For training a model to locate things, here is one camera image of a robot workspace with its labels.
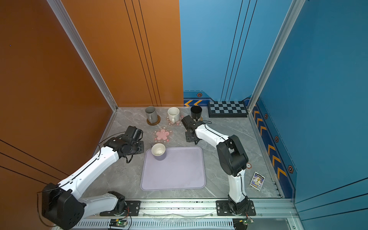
chessboard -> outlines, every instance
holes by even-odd
[[[208,102],[209,117],[247,117],[244,102]]]

purple tray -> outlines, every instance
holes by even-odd
[[[157,160],[151,149],[146,151],[142,190],[203,188],[206,185],[200,147],[171,147],[166,148],[164,154],[167,154],[165,159]]]

round coaster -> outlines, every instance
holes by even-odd
[[[152,124],[147,119],[147,124],[149,124],[149,125],[157,125],[158,123],[160,123],[160,121],[161,121],[161,117],[159,115],[157,115],[157,121],[155,123]]]

pink flower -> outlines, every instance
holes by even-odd
[[[158,132],[156,133],[156,135],[157,135],[157,140],[161,140],[161,139],[166,140],[166,139],[167,139],[167,136],[168,136],[169,134],[170,134],[170,133],[169,133],[168,131],[166,131],[166,130],[162,129],[162,130],[160,130],[160,131],[158,131]]]

chevron marking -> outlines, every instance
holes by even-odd
[[[259,127],[259,122],[260,121],[262,121],[263,122],[263,120],[261,119],[261,118],[257,118],[257,127]]]
[[[184,105],[185,106],[188,106],[189,107],[189,103],[191,103],[193,100],[189,100],[187,103],[185,103]]]
[[[286,173],[282,170],[282,169],[280,169],[279,167],[277,168],[277,178],[280,180],[280,173],[282,173],[282,174],[284,174],[286,177],[287,177],[287,175],[286,175]]]
[[[276,151],[276,149],[272,145],[268,145],[268,155],[270,155],[270,149],[273,149]]]
[[[267,130],[266,127],[261,125],[261,136],[262,136],[262,130]]]
[[[198,103],[200,103],[201,101],[203,101],[203,100],[197,101],[196,103],[194,103],[194,105],[198,105]]]
[[[255,114],[258,113],[259,114],[259,111],[254,111],[254,119],[255,119]]]
[[[281,163],[280,159],[275,157],[275,156],[272,156],[272,165],[275,166],[275,160],[277,160],[278,162]]]

